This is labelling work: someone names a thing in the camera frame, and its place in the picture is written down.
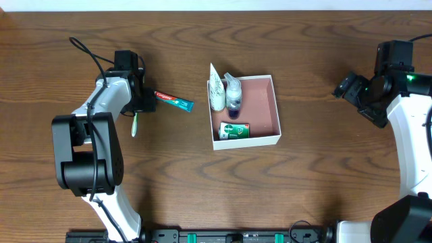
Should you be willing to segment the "green white toothbrush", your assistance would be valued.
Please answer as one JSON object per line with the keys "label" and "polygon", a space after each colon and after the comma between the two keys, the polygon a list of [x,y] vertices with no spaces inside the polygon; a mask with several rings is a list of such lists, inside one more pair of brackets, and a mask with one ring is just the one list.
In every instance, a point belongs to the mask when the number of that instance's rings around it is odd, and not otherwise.
{"label": "green white toothbrush", "polygon": [[138,113],[134,114],[133,122],[132,122],[132,129],[131,129],[131,135],[134,138],[138,133]]}

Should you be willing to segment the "Colgate toothpaste tube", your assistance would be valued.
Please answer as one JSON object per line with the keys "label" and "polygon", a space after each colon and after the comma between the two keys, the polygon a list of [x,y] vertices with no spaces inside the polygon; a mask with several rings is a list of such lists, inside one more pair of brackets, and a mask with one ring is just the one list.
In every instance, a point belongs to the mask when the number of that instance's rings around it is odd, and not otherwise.
{"label": "Colgate toothpaste tube", "polygon": [[155,97],[157,100],[163,101],[164,103],[168,103],[187,112],[191,112],[194,106],[194,103],[192,101],[173,97],[159,91],[155,91]]}

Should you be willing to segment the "white Pantene tube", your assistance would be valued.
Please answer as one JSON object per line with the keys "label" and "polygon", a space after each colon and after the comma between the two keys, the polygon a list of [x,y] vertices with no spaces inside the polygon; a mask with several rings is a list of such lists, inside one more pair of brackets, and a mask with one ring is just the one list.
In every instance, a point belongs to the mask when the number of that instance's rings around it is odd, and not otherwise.
{"label": "white Pantene tube", "polygon": [[224,85],[212,63],[210,63],[209,99],[212,110],[219,112],[225,109]]}

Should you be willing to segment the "cream box with pink inside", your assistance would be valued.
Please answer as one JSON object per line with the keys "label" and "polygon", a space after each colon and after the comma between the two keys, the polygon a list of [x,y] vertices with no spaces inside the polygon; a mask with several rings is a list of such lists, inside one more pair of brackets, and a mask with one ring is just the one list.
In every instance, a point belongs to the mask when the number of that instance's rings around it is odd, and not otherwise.
{"label": "cream box with pink inside", "polygon": [[[277,144],[281,127],[277,101],[270,75],[239,77],[242,105],[238,119],[230,119],[227,111],[209,109],[211,137],[215,151]],[[238,140],[220,140],[220,123],[248,124],[250,136]]]}

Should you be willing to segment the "green Dettol soap box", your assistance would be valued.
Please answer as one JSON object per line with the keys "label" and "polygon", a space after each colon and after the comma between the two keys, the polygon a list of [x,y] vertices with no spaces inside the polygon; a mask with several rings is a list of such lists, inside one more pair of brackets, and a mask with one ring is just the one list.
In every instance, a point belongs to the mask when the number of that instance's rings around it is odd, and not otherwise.
{"label": "green Dettol soap box", "polygon": [[230,124],[221,122],[219,127],[220,140],[235,140],[250,138],[249,124]]}

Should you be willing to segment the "clear blue soap pump bottle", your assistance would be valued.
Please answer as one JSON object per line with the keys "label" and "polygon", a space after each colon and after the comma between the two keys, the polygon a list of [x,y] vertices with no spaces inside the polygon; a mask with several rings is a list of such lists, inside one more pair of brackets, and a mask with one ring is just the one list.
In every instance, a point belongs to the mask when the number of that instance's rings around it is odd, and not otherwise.
{"label": "clear blue soap pump bottle", "polygon": [[224,74],[227,82],[225,90],[225,106],[230,119],[238,119],[242,104],[242,86],[239,79],[228,72]]}

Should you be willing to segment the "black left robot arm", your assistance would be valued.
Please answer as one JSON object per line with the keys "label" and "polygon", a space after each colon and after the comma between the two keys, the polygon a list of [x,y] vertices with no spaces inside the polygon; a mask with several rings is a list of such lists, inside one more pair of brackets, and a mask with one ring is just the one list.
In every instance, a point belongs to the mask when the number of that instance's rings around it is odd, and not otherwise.
{"label": "black left robot arm", "polygon": [[55,173],[63,189],[86,201],[106,227],[105,235],[73,232],[67,242],[147,242],[142,227],[122,187],[124,158],[115,121],[123,113],[137,114],[155,97],[145,88],[145,70],[107,70],[95,82],[95,90],[69,115],[52,123]]}

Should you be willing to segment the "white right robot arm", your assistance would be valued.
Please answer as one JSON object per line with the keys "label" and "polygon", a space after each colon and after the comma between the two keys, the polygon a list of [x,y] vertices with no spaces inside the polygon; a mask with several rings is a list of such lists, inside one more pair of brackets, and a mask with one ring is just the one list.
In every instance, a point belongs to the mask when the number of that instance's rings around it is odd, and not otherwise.
{"label": "white right robot arm", "polygon": [[367,80],[349,73],[333,92],[379,128],[391,125],[399,199],[371,221],[341,221],[335,242],[431,241],[431,77],[390,70]]}

